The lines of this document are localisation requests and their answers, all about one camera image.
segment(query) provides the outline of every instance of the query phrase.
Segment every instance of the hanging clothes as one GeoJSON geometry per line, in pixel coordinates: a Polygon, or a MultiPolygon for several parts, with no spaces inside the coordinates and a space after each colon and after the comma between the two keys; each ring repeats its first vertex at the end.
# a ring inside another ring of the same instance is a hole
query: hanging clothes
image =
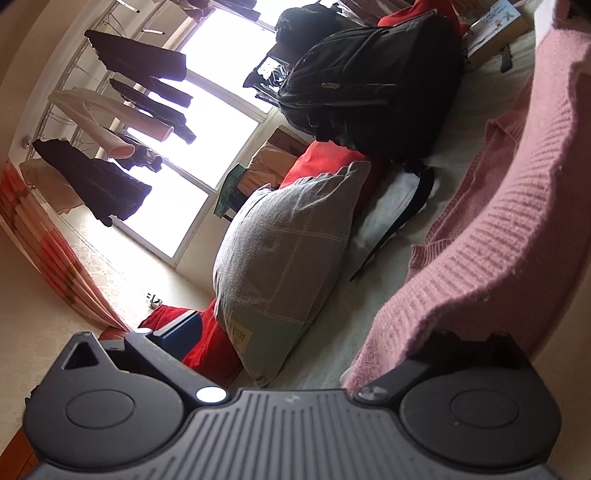
{"type": "Polygon", "coordinates": [[[134,154],[134,146],[100,126],[90,110],[111,113],[126,125],[161,142],[166,140],[173,131],[171,126],[157,118],[92,90],[84,88],[56,90],[48,99],[104,148],[111,158],[129,158],[134,154]]]}
{"type": "Polygon", "coordinates": [[[84,205],[64,176],[42,158],[32,158],[18,167],[25,184],[36,187],[58,215],[84,205]]]}
{"type": "Polygon", "coordinates": [[[131,170],[131,167],[146,167],[153,172],[162,170],[163,157],[152,150],[149,146],[144,145],[136,138],[120,132],[113,132],[124,142],[129,143],[135,147],[134,154],[129,158],[116,158],[115,161],[121,165],[125,170],[131,170]]]}
{"type": "Polygon", "coordinates": [[[259,12],[253,10],[256,5],[256,0],[216,0],[216,3],[251,22],[256,22],[261,16],[259,12]]]}
{"type": "Polygon", "coordinates": [[[123,82],[115,79],[111,79],[109,82],[124,100],[133,103],[136,108],[149,113],[162,123],[174,127],[174,133],[185,140],[187,145],[192,144],[197,138],[187,127],[187,118],[181,112],[170,108],[168,105],[163,105],[156,100],[152,100],[147,95],[140,93],[123,82]]]}
{"type": "Polygon", "coordinates": [[[185,79],[187,57],[183,53],[95,30],[86,30],[84,35],[108,70],[126,76],[172,103],[191,105],[192,96],[158,80],[185,79]]]}
{"type": "Polygon", "coordinates": [[[65,140],[35,140],[33,147],[49,165],[58,169],[86,206],[104,225],[110,215],[121,220],[132,216],[152,187],[127,175],[114,163],[90,159],[65,140]]]}

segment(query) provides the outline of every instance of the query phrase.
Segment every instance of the black garment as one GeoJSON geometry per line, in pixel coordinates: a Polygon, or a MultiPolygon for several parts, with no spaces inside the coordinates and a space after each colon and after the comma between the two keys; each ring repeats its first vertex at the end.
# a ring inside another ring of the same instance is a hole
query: black garment
{"type": "Polygon", "coordinates": [[[138,92],[129,85],[124,84],[115,79],[110,80],[111,86],[119,92],[124,100],[133,103],[138,109],[149,113],[153,117],[160,120],[162,123],[174,127],[174,133],[190,145],[197,138],[193,132],[187,127],[187,118],[174,108],[152,100],[147,95],[138,92]]]}
{"type": "Polygon", "coordinates": [[[159,153],[152,150],[149,146],[144,145],[134,137],[130,137],[129,135],[119,132],[111,132],[117,135],[124,142],[127,142],[135,147],[134,154],[129,158],[115,159],[115,161],[125,170],[131,170],[131,167],[146,167],[154,172],[162,170],[163,158],[159,155],[159,153]]]}
{"type": "Polygon", "coordinates": [[[35,140],[33,147],[59,170],[94,216],[106,226],[109,215],[126,220],[138,211],[152,191],[150,185],[127,175],[114,163],[90,159],[65,140],[35,140]]]}
{"type": "Polygon", "coordinates": [[[288,8],[277,20],[275,39],[301,57],[321,40],[344,30],[337,16],[334,10],[320,4],[288,8]]]}
{"type": "Polygon", "coordinates": [[[84,35],[108,70],[125,75],[170,102],[191,105],[192,96],[158,80],[185,79],[187,57],[183,53],[95,30],[86,30],[84,35]]]}
{"type": "Polygon", "coordinates": [[[229,8],[234,13],[243,16],[244,18],[256,22],[261,14],[255,12],[253,7],[256,5],[256,1],[251,0],[217,0],[220,5],[229,8]]]}

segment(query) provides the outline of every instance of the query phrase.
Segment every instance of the red object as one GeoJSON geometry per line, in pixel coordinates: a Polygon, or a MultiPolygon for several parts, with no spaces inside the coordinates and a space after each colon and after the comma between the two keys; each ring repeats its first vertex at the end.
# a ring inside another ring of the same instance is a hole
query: red object
{"type": "Polygon", "coordinates": [[[383,17],[379,22],[379,27],[395,27],[419,15],[426,14],[431,10],[437,10],[437,14],[448,18],[452,22],[452,27],[457,33],[458,39],[470,29],[470,25],[460,23],[457,19],[456,11],[453,9],[449,0],[417,0],[414,5],[398,10],[392,15],[383,17]]]}
{"type": "MultiPolygon", "coordinates": [[[[215,304],[216,299],[213,299],[205,311],[199,312],[203,333],[201,339],[183,358],[183,363],[220,387],[227,388],[236,380],[243,367],[228,334],[213,315],[215,304]]],[[[161,305],[139,326],[158,330],[189,310],[161,305]]]]}
{"type": "Polygon", "coordinates": [[[107,327],[99,336],[99,340],[123,340],[123,338],[127,335],[125,330],[121,330],[120,328],[116,327],[107,327]]]}
{"type": "Polygon", "coordinates": [[[294,166],[287,173],[279,188],[287,187],[297,179],[304,177],[317,177],[321,173],[337,173],[342,167],[348,167],[354,161],[360,160],[370,161],[371,170],[359,192],[359,200],[357,200],[353,211],[353,217],[355,218],[361,209],[367,205],[384,178],[389,165],[386,160],[366,157],[357,151],[340,147],[333,142],[314,141],[306,152],[295,161],[294,166]]]}

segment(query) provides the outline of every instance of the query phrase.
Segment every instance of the bed sheet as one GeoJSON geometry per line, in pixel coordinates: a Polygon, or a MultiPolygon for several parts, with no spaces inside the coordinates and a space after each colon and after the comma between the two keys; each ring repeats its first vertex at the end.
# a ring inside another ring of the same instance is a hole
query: bed sheet
{"type": "MultiPolygon", "coordinates": [[[[404,225],[350,282],[369,247],[388,229],[395,210],[404,207],[416,177],[392,171],[357,225],[347,250],[343,274],[324,308],[290,353],[269,388],[337,388],[362,346],[377,311],[402,286],[407,275],[411,245],[419,244],[431,224],[449,203],[476,153],[483,146],[488,119],[503,113],[533,71],[535,34],[521,36],[511,45],[513,69],[501,73],[496,56],[480,69],[466,69],[446,124],[425,163],[436,169],[436,183],[425,208],[404,225]]],[[[242,372],[231,390],[251,386],[242,372]]]]}

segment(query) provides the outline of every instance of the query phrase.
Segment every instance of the ribbed grip surface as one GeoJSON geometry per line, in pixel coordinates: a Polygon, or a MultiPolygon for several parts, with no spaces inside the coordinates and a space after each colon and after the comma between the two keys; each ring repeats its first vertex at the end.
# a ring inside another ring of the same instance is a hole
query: ribbed grip surface
{"type": "MultiPolygon", "coordinates": [[[[495,478],[438,464],[410,445],[386,410],[351,403],[342,390],[243,390],[231,404],[198,410],[165,451],[117,472],[42,465],[35,480],[452,480],[495,478]]],[[[550,480],[543,467],[497,476],[550,480]]]]}

